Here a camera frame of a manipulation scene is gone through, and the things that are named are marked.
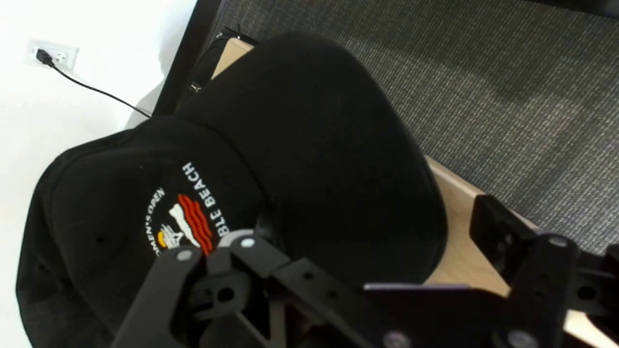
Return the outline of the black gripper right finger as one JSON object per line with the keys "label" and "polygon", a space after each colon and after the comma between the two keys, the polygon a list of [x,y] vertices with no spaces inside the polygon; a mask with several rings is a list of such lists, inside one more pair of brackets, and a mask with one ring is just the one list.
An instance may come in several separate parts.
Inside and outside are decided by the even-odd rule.
{"label": "black gripper right finger", "polygon": [[591,334],[564,328],[570,311],[619,340],[619,243],[601,255],[583,251],[570,238],[529,228],[492,195],[473,199],[469,238],[508,284],[496,348],[589,346]]}

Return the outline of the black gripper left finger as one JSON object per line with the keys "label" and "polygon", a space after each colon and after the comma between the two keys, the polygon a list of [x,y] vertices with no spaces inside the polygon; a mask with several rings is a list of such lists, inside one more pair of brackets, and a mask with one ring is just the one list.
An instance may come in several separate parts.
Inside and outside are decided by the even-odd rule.
{"label": "black gripper left finger", "polygon": [[196,247],[164,251],[111,348],[198,348],[204,328],[225,317],[262,348],[382,348],[386,332],[367,298],[307,257],[289,259],[253,230],[237,230],[208,257]]}

